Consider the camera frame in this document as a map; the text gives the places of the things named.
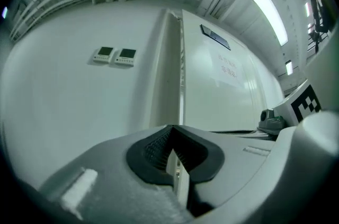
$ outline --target white wall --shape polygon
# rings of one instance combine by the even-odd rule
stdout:
[[[256,129],[266,105],[251,52],[227,31],[183,13],[184,124],[211,131]],[[231,50],[203,35],[201,24],[226,39]]]
[[[0,87],[2,83],[2,72],[7,61],[8,56],[10,55],[13,49],[13,43],[10,41],[10,32],[7,30],[5,25],[0,25]],[[0,151],[2,151],[7,157],[7,150],[6,150],[6,140],[5,135],[0,129]]]
[[[15,45],[4,70],[1,118],[20,178],[38,188],[93,145],[148,127],[165,13],[154,4],[71,8]],[[135,66],[93,63],[100,46],[136,48]]]
[[[271,109],[284,99],[281,86],[277,78],[265,67],[256,55],[252,54],[252,60],[259,73],[267,108]]]
[[[152,93],[150,127],[180,124],[180,21],[166,11]]]

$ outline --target wall-mounted control panel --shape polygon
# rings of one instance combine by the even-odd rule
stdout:
[[[117,58],[115,59],[116,64],[134,66],[134,60],[136,56],[136,50],[133,49],[122,49]]]
[[[96,62],[110,63],[114,54],[113,47],[101,47],[94,55],[93,60]]]

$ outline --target printed paper sign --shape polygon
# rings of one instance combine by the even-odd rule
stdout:
[[[214,79],[235,87],[244,87],[243,68],[240,62],[225,52],[209,48]]]

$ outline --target white door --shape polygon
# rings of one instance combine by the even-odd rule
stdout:
[[[264,109],[263,93],[249,50],[225,30],[183,11],[184,119],[202,130],[256,129]],[[210,28],[228,50],[204,35]]]

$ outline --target ceiling light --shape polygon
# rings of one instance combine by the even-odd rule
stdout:
[[[288,42],[287,32],[272,0],[253,0],[270,22],[281,46]]]
[[[286,64],[287,75],[291,75],[293,73],[292,61],[289,60],[285,64]]]
[[[7,7],[4,8],[4,10],[2,11],[2,18],[6,18],[7,15]]]
[[[309,33],[309,34],[312,32],[312,27],[311,27],[311,26],[312,26],[312,24],[310,24],[310,23],[309,23],[308,26],[307,26],[307,28],[308,28],[308,33]]]
[[[306,15],[307,15],[307,17],[309,17],[309,7],[308,7],[308,3],[305,4],[305,8],[306,8]]]

